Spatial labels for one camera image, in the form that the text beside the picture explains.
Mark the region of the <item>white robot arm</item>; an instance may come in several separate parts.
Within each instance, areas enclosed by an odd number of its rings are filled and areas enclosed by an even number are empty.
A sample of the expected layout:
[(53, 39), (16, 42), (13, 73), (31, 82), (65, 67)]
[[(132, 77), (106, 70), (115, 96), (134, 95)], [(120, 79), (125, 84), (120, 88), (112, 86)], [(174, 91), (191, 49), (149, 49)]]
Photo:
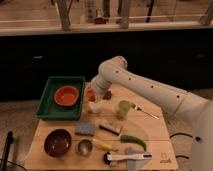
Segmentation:
[(119, 84), (188, 122), (194, 131), (190, 170), (213, 171), (213, 100), (127, 70), (127, 61), (116, 56), (102, 62), (91, 80), (97, 95), (104, 95), (112, 84)]

